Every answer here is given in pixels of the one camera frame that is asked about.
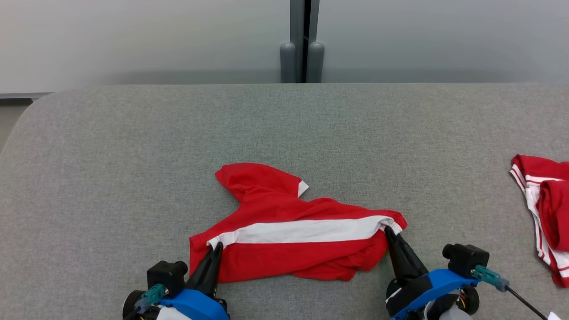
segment garment sleeve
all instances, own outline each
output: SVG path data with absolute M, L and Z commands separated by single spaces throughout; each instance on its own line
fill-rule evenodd
M 569 181 L 542 182 L 535 206 L 551 249 L 569 251 Z
M 538 184 L 543 180 L 569 180 L 569 161 L 555 162 L 546 158 L 518 154 L 512 159 L 512 169 L 518 171 L 521 179 L 537 178 L 533 182 Z
M 300 197 L 308 189 L 299 177 L 259 163 L 225 165 L 215 176 L 239 202 L 265 192 Z

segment floor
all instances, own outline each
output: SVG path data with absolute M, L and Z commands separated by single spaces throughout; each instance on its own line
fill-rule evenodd
M 0 150 L 16 121 L 31 103 L 30 99 L 0 99 Z

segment wheel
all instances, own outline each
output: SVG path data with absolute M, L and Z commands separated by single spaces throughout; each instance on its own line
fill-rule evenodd
M 134 310 L 134 304 L 141 299 L 144 292 L 143 290 L 134 290 L 126 297 L 125 303 L 122 305 L 122 318 L 126 318 Z
M 476 313 L 480 307 L 480 297 L 473 286 L 465 286 L 460 289 L 459 300 L 457 302 L 459 309 L 469 315 Z

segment black cable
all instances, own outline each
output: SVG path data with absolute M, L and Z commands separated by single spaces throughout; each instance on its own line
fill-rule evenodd
M 137 312 L 141 309 L 140 306 L 138 306 L 136 309 L 134 309 L 131 313 L 129 313 L 123 320 L 133 320 L 134 317 L 137 316 Z
M 510 293 L 513 294 L 514 297 L 518 298 L 518 300 L 520 300 L 524 305 L 526 305 L 526 307 L 530 308 L 533 312 L 535 312 L 535 314 L 538 315 L 540 318 L 542 318 L 543 320 L 547 320 L 546 316 L 544 316 L 541 312 L 539 312 L 536 308 L 534 308 L 534 306 L 532 306 L 529 302 L 525 301 L 524 298 L 520 297 L 519 294 L 514 290 L 512 290 L 509 286 L 505 286 L 504 288 L 507 291 L 510 291 Z

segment red garment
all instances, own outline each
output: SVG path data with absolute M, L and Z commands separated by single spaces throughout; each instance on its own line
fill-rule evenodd
M 383 230 L 399 233 L 399 212 L 369 210 L 321 198 L 298 199 L 308 186 L 298 177 L 256 163 L 221 168 L 217 180 L 240 202 L 211 229 L 189 238 L 190 272 L 209 245 L 224 244 L 220 282 L 294 274 L 318 280 L 350 280 L 370 270 L 387 252 Z
M 569 181 L 542 182 L 536 206 L 549 246 L 569 252 Z
M 534 218 L 539 257 L 553 281 L 569 288 L 569 162 L 516 155 L 510 173 Z

